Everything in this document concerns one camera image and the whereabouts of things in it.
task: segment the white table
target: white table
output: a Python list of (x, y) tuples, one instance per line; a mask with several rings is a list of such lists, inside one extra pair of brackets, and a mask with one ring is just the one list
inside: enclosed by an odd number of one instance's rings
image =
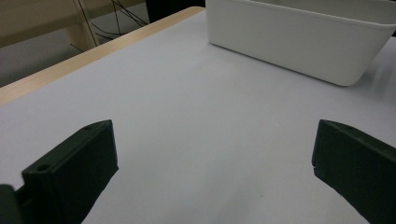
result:
[(207, 43), (201, 12), (0, 107), (0, 181), (112, 119), (120, 169), (84, 223), (367, 223), (314, 176), (318, 121), (396, 146), (396, 40), (356, 85)]

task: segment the white plastic bin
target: white plastic bin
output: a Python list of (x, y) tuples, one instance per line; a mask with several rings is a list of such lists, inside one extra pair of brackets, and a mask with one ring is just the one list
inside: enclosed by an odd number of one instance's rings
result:
[(396, 30), (386, 0), (206, 0), (209, 42), (331, 83), (356, 83)]

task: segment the wooden table edge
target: wooden table edge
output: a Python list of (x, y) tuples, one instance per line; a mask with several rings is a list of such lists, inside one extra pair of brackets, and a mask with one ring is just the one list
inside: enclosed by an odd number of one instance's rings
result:
[(203, 7), (189, 7), (162, 20), (132, 31), (97, 48), (90, 49), (73, 58), (57, 63), (47, 69), (25, 77), (0, 88), (0, 106), (16, 100), (32, 91), (38, 90), (51, 82), (99, 60), (110, 53), (123, 49), (150, 35), (154, 35), (180, 21), (203, 11)]

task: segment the floor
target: floor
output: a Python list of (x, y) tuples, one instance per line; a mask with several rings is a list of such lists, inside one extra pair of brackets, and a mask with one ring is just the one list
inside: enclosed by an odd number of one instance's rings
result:
[[(149, 22), (146, 4), (129, 7), (128, 10), (145, 22)], [(120, 31), (129, 33), (140, 28), (132, 19), (118, 12)], [(119, 28), (114, 13), (92, 20), (92, 23), (105, 32), (117, 34)], [(96, 33), (108, 38), (116, 38), (118, 35), (110, 35), (96, 29)], [(100, 43), (109, 41), (107, 38), (98, 36)], [(66, 59), (80, 54), (82, 51), (69, 44), (64, 30), (41, 35), (20, 43), (0, 48), (0, 87), (28, 77), (47, 67), (60, 63)]]

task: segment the black cable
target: black cable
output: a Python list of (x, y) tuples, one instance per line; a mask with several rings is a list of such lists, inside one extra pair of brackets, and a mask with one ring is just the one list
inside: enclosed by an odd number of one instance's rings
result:
[(102, 33), (104, 33), (104, 34), (107, 34), (107, 35), (120, 35), (120, 34), (116, 34), (116, 33), (110, 33), (110, 32), (106, 32), (106, 31), (104, 31), (104, 30), (102, 30), (101, 28), (99, 28), (97, 25), (95, 25), (95, 24), (92, 24), (96, 29), (98, 29), (99, 31), (101, 31)]
[(125, 16), (127, 16), (127, 17), (131, 18), (132, 20), (134, 20), (134, 22), (136, 22), (140, 27), (143, 27), (143, 26), (144, 26), (144, 24), (142, 24), (141, 21), (138, 21), (137, 19), (135, 19), (135, 18), (134, 18), (132, 15), (130, 15), (128, 12), (122, 11), (122, 10), (123, 10), (123, 7), (122, 7), (120, 4), (118, 4), (118, 3), (114, 2), (114, 1), (113, 1), (113, 4), (116, 4), (117, 6), (119, 6), (119, 7), (121, 8), (120, 12), (121, 12), (122, 14), (124, 14)]
[(117, 2), (121, 5), (121, 7), (128, 12), (128, 14), (130, 14), (131, 16), (135, 16), (137, 20), (141, 21), (143, 24), (147, 25), (147, 23), (145, 21), (143, 21), (142, 19), (140, 19), (138, 16), (136, 16), (133, 12), (131, 12), (130, 10), (128, 10), (121, 2), (120, 0), (117, 0)]
[(101, 36), (101, 37), (103, 37), (103, 38), (105, 38), (105, 39), (108, 39), (108, 40), (113, 40), (114, 39), (114, 38), (111, 38), (111, 37), (108, 37), (108, 36), (105, 36), (105, 35), (100, 35), (98, 33), (96, 33), (96, 34)]
[(117, 16), (117, 10), (116, 10), (116, 5), (114, 4), (114, 1), (113, 1), (113, 9), (114, 9), (114, 14), (116, 15), (117, 26), (119, 27), (119, 34), (121, 35), (121, 29), (120, 29), (119, 17)]
[[(78, 0), (78, 3), (79, 3), (80, 8), (83, 8), (82, 4), (79, 2), (79, 0)], [(85, 10), (82, 10), (82, 15), (84, 15), (85, 22), (88, 23), (88, 18), (87, 18), (87, 15), (85, 15)], [(90, 33), (91, 33), (92, 39), (94, 40), (95, 37), (93, 36), (93, 30), (91, 30), (91, 26), (88, 26), (88, 29), (90, 29)]]
[(122, 14), (124, 14), (125, 16), (134, 20), (139, 26), (143, 27), (143, 26), (147, 25), (147, 23), (145, 21), (143, 21), (138, 16), (136, 16), (133, 12), (128, 10), (119, 0), (117, 0), (117, 2), (115, 2), (114, 0), (111, 0), (111, 1), (113, 2), (113, 5), (115, 4), (121, 8), (120, 12)]

